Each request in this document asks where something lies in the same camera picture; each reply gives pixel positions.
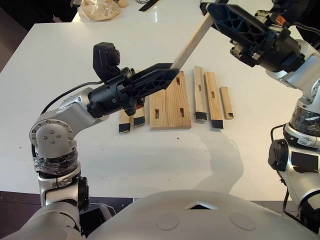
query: black cable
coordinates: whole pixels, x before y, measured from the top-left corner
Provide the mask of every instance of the black cable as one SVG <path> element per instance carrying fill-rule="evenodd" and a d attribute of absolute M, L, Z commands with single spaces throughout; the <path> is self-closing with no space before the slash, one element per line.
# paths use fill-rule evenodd
<path fill-rule="evenodd" d="M 304 24 L 302 24 L 300 22 L 294 22 L 292 25 L 296 26 L 296 27 L 298 27 L 300 29 L 316 33 L 316 34 L 318 34 L 320 36 L 320 30 L 315 28 L 315 27 L 307 26 L 307 25 L 304 25 Z"/>
<path fill-rule="evenodd" d="M 41 114 L 44 114 L 56 101 L 63 98 L 65 95 L 68 95 L 69 93 L 72 93 L 73 91 L 78 90 L 78 89 L 83 88 L 88 85 L 99 85 L 102 83 L 103 83 L 102 81 L 88 81 L 88 82 L 82 83 L 78 86 L 75 86 L 74 88 L 71 88 L 70 90 L 62 93 L 61 95 L 59 95 L 55 99 L 53 99 L 51 102 L 49 102 L 49 104 L 47 106 L 45 106 L 45 108 L 42 110 Z M 32 157 L 35 158 L 36 157 L 36 150 L 35 150 L 35 146 L 33 144 L 31 144 L 31 152 L 32 152 Z"/>
<path fill-rule="evenodd" d="M 286 123 L 285 123 L 285 124 L 282 124 L 282 125 L 279 125 L 279 126 L 275 126 L 275 127 L 273 127 L 273 128 L 271 129 L 271 131 L 270 131 L 271 142 L 274 141 L 274 131 L 275 131 L 276 129 L 279 129 L 279 128 L 284 128 L 285 125 L 286 125 Z"/>
<path fill-rule="evenodd" d="M 138 4 L 146 4 L 150 0 L 135 0 Z"/>
<path fill-rule="evenodd" d="M 285 215 L 287 215 L 288 217 L 292 218 L 293 220 L 297 221 L 298 223 L 300 223 L 300 220 L 293 216 L 291 213 L 287 212 L 286 207 L 287 207 L 287 203 L 288 203 L 288 198 L 289 198 L 289 191 L 288 188 L 286 189 L 286 194 L 283 200 L 283 205 L 282 205 L 282 211 L 284 212 Z"/>

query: white table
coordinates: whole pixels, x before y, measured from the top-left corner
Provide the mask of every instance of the white table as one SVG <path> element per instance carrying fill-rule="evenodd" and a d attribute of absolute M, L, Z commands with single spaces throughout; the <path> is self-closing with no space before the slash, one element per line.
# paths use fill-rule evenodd
<path fill-rule="evenodd" d="M 143 70 L 173 62 L 196 27 L 192 22 L 36 24 L 0 74 L 0 190 L 39 192 L 29 128 L 57 95 L 98 81 L 92 69 L 94 44 L 114 43 L 121 67 Z M 91 196 L 142 197 L 202 189 L 247 200 L 283 199 L 285 187 L 267 163 L 270 129 L 290 120 L 301 94 L 270 79 L 263 68 L 236 60 L 229 54 L 231 47 L 227 37 L 212 29 L 182 69 L 191 113 L 194 65 L 215 72 L 218 85 L 229 88 L 235 118 L 223 122 L 224 130 L 212 130 L 209 122 L 192 118 L 187 130 L 150 131 L 147 124 L 119 134 L 115 113 L 76 137 Z"/>

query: wooden piece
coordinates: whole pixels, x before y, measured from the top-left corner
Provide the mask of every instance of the wooden piece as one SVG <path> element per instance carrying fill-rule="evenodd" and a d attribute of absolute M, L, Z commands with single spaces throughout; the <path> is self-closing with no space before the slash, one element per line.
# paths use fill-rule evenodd
<path fill-rule="evenodd" d="M 226 86 L 222 86 L 220 87 L 220 92 L 225 119 L 234 119 L 234 112 L 232 111 L 228 88 Z"/>
<path fill-rule="evenodd" d="M 122 134 L 130 131 L 131 118 L 132 116 L 128 116 L 125 110 L 121 109 L 119 111 L 119 133 Z"/>
<path fill-rule="evenodd" d="M 212 127 L 223 129 L 223 118 L 215 74 L 213 72 L 204 73 L 204 82 L 206 85 Z"/>
<path fill-rule="evenodd" d="M 119 0 L 118 4 L 120 8 L 125 8 L 126 6 L 128 6 L 127 0 Z"/>
<path fill-rule="evenodd" d="M 150 129 L 189 129 L 191 118 L 184 72 L 166 90 L 150 95 Z"/>
<path fill-rule="evenodd" d="M 174 60 L 173 64 L 171 65 L 171 69 L 181 69 L 185 62 L 188 60 L 192 52 L 200 43 L 201 39 L 205 36 L 207 31 L 211 28 L 214 24 L 214 21 L 209 13 L 207 13 L 203 21 L 201 22 L 200 26 L 197 28 L 187 45 L 184 49 L 180 52 L 178 57 Z"/>
<path fill-rule="evenodd" d="M 194 75 L 195 118 L 200 121 L 207 121 L 203 68 L 200 66 L 194 66 L 193 75 Z"/>

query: floor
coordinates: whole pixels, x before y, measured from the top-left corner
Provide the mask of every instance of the floor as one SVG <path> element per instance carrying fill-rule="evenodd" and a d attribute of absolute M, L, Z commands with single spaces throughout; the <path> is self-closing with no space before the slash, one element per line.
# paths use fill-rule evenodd
<path fill-rule="evenodd" d="M 90 197 L 88 210 L 95 209 L 96 204 L 112 206 L 116 213 L 133 202 L 133 198 Z M 277 213 L 282 213 L 281 201 L 252 201 Z M 0 239 L 19 230 L 27 220 L 41 208 L 39 194 L 0 191 Z M 287 211 L 298 214 L 297 208 L 289 201 Z"/>

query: black plastic part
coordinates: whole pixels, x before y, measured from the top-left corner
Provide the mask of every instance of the black plastic part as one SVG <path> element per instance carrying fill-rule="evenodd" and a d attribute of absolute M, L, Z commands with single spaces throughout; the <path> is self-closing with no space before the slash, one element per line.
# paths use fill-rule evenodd
<path fill-rule="evenodd" d="M 287 28 L 275 32 L 237 5 L 210 3 L 207 11 L 216 29 L 239 46 L 230 53 L 248 66 L 261 65 L 271 72 L 289 73 L 304 63 L 305 56 Z"/>
<path fill-rule="evenodd" d="M 298 208 L 301 224 L 316 234 L 318 234 L 320 227 L 320 204 L 317 200 L 319 194 L 320 190 L 310 193 L 301 201 Z"/>
<path fill-rule="evenodd" d="M 128 116 L 143 106 L 143 98 L 166 89 L 179 73 L 170 69 L 172 63 L 158 63 L 137 74 L 124 68 L 119 75 L 107 80 L 105 85 L 94 89 L 89 95 L 88 112 L 94 118 L 110 115 L 124 109 Z"/>
<path fill-rule="evenodd" d="M 101 42 L 93 47 L 93 69 L 98 77 L 106 83 L 120 74 L 120 53 L 113 43 Z"/>
<path fill-rule="evenodd" d="M 291 153 L 291 164 L 297 166 L 300 173 L 317 173 L 319 157 L 317 155 L 305 154 L 302 152 Z"/>
<path fill-rule="evenodd" d="M 144 116 L 133 118 L 133 125 L 135 127 L 141 126 L 141 125 L 145 124 L 145 122 L 146 122 L 146 119 Z"/>
<path fill-rule="evenodd" d="M 100 208 L 80 214 L 80 226 L 82 233 L 87 238 L 94 230 L 106 222 L 106 219 Z"/>
<path fill-rule="evenodd" d="M 200 111 L 196 111 L 195 112 L 195 119 L 199 120 L 199 121 L 207 121 L 207 113 L 206 112 L 200 112 Z"/>
<path fill-rule="evenodd" d="M 131 123 L 122 123 L 119 124 L 119 133 L 127 133 L 130 131 Z"/>
<path fill-rule="evenodd" d="M 78 209 L 86 210 L 89 206 L 89 186 L 85 176 L 78 179 Z"/>
<path fill-rule="evenodd" d="M 269 148 L 268 163 L 273 170 L 284 172 L 289 156 L 288 144 L 284 139 L 274 140 Z"/>
<path fill-rule="evenodd" d="M 153 5 L 155 5 L 159 0 L 150 0 L 148 1 L 145 5 L 143 5 L 139 11 L 140 12 L 145 12 L 147 11 L 149 8 L 151 8 Z"/>
<path fill-rule="evenodd" d="M 222 120 L 211 120 L 211 125 L 214 129 L 224 129 L 224 121 Z"/>

